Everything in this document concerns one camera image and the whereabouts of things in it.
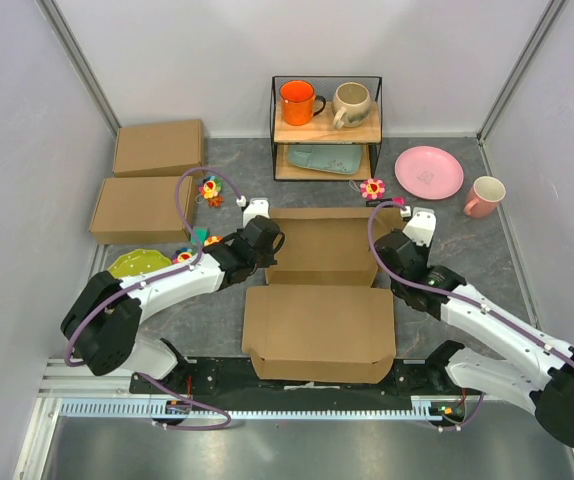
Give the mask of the orange flower plush keychain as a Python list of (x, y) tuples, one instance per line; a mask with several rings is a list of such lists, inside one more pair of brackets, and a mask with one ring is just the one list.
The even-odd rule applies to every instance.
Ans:
[(207, 237), (207, 238), (204, 240), (203, 245), (204, 245), (205, 247), (207, 247), (207, 246), (210, 246), (210, 245), (212, 245), (212, 244), (219, 243), (219, 242), (221, 242), (221, 241), (222, 241), (222, 237), (221, 237), (221, 236), (216, 236), (216, 235), (214, 235), (214, 236), (209, 236), (209, 237)]

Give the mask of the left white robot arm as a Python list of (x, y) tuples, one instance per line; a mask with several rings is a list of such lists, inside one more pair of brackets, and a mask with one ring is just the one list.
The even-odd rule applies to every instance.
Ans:
[(88, 281), (61, 323), (65, 359), (95, 376), (119, 368), (151, 377), (165, 393), (186, 382), (181, 355), (169, 341), (140, 332), (151, 316), (181, 302), (242, 283), (259, 268), (276, 264), (285, 234), (257, 216), (198, 255), (169, 267), (123, 278), (102, 271)]

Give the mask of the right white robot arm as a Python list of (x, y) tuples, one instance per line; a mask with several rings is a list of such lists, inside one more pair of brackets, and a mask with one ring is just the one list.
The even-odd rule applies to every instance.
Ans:
[(395, 297), (460, 329), (499, 354), (492, 360), (458, 344), (434, 351), (425, 368), (434, 392), (454, 387), (489, 393), (534, 415), (540, 426), (574, 448), (574, 346), (501, 309), (462, 276), (428, 263), (429, 249), (402, 231), (370, 239), (370, 249), (391, 280)]

